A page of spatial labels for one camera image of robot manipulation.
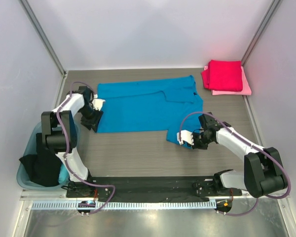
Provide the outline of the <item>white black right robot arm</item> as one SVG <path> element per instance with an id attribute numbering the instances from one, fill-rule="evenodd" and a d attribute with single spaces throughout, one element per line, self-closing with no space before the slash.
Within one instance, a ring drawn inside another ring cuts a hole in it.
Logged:
<path id="1" fill-rule="evenodd" d="M 219 122 L 212 114 L 199 116 L 201 131 L 190 136 L 192 148 L 207 149 L 210 143 L 228 148 L 244 164 L 243 172 L 229 169 L 214 174 L 213 191 L 225 195 L 231 188 L 247 191 L 251 196 L 272 197 L 272 193 L 291 190 L 277 149 L 259 146 L 240 135 L 230 124 Z"/>

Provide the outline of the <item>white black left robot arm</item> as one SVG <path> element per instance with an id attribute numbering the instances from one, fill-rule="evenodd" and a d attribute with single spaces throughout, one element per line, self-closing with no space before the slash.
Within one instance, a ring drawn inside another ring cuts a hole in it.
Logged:
<path id="1" fill-rule="evenodd" d="M 105 100 L 99 99 L 93 89 L 83 83 L 78 90 L 70 90 L 58 107 L 41 114 L 42 144 L 59 158 L 69 174 L 64 189 L 86 198 L 92 196 L 96 188 L 77 150 L 74 116 L 80 113 L 81 125 L 97 132 L 104 103 Z"/>

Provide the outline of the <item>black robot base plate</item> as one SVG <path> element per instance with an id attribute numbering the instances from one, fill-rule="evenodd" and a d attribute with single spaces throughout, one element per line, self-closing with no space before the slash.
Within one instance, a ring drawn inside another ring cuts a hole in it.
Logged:
<path id="1" fill-rule="evenodd" d="M 162 202 L 166 198 L 241 196 L 235 188 L 220 188 L 213 176 L 92 177 L 96 185 L 114 185 L 115 202 Z"/>

